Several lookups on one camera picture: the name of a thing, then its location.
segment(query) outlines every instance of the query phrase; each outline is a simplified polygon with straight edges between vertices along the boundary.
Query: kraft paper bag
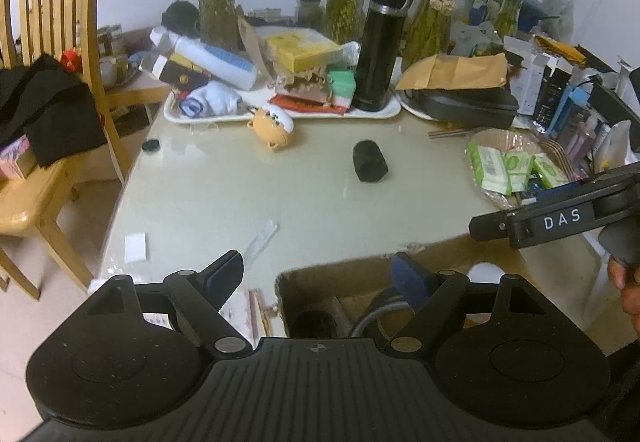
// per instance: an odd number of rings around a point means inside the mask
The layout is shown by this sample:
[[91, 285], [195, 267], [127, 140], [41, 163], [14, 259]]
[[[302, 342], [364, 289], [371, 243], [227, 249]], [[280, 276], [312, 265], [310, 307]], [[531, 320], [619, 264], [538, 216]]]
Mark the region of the kraft paper bag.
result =
[[439, 54], [409, 67], [396, 85], [396, 90], [502, 87], [507, 83], [507, 69], [504, 53], [479, 58]]

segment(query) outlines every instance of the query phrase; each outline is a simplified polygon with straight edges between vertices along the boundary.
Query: tiled floor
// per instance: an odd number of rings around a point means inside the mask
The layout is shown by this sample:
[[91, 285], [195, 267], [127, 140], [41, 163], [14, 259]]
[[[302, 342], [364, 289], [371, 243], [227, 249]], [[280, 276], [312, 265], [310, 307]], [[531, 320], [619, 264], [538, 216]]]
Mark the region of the tiled floor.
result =
[[[117, 181], [78, 185], [80, 198], [67, 202], [58, 224], [95, 274], [100, 250], [121, 186]], [[0, 238], [0, 245], [42, 291], [33, 301], [16, 285], [0, 292], [0, 441], [19, 440], [40, 417], [24, 383], [26, 363], [38, 345], [85, 299], [35, 239]]]

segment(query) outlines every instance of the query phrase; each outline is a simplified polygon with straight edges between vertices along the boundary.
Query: black cylindrical object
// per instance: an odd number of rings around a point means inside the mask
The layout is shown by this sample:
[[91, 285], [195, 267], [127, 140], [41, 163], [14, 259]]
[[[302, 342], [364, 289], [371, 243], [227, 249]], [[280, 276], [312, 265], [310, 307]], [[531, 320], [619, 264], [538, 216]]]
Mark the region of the black cylindrical object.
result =
[[378, 112], [386, 106], [386, 90], [398, 55], [402, 26], [413, 1], [369, 1], [356, 69], [356, 108]]

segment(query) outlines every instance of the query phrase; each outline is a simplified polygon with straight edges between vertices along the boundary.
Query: white tray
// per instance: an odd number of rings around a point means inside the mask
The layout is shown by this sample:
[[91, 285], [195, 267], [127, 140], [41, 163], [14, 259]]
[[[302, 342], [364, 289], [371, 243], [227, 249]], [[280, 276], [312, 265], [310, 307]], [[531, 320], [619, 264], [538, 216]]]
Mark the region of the white tray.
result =
[[[245, 103], [255, 107], [261, 107], [269, 101], [275, 92], [273, 89], [260, 88], [258, 90], [252, 90], [250, 92], [244, 92], [239, 90], [239, 94], [242, 96], [242, 100]], [[303, 113], [287, 110], [287, 113], [296, 119], [390, 119], [396, 117], [402, 110], [400, 101], [395, 97], [392, 92], [389, 102], [380, 112], [364, 112], [358, 109], [352, 109], [344, 115], [340, 114], [324, 114], [321, 112]], [[230, 121], [248, 121], [254, 115], [250, 112], [238, 115], [220, 115], [217, 117], [197, 117], [191, 119], [186, 115], [183, 115], [177, 105], [177, 97], [174, 91], [169, 94], [169, 97], [164, 101], [162, 107], [162, 113], [167, 121], [176, 123], [178, 125], [206, 125], [212, 123], [228, 123]]]
[[[402, 108], [405, 109], [407, 112], [410, 112], [416, 117], [420, 117], [420, 119], [424, 119], [426, 121], [438, 121], [438, 119], [434, 119], [434, 117], [431, 117], [429, 114], [425, 114], [421, 108], [415, 105], [412, 105], [412, 102], [406, 98], [406, 95], [404, 94], [403, 90], [398, 91], [396, 93], [396, 97], [400, 102], [400, 104], [402, 105]], [[520, 118], [519, 115], [516, 115], [515, 119], [513, 120], [513, 123], [511, 124], [511, 128], [529, 130], [529, 126]]]

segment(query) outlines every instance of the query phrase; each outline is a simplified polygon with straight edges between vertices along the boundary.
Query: green tissue pack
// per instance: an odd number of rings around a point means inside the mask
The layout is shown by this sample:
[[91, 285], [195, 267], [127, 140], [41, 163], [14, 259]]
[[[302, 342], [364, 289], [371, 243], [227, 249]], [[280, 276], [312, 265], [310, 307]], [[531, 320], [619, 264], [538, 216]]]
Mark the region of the green tissue pack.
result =
[[546, 153], [537, 153], [533, 159], [533, 169], [540, 175], [545, 189], [569, 184], [566, 175], [549, 159]]
[[466, 152], [473, 167], [478, 187], [506, 196], [513, 193], [499, 149], [468, 143]]
[[509, 175], [511, 191], [526, 191], [533, 170], [533, 155], [521, 149], [510, 149], [504, 154], [504, 167]]

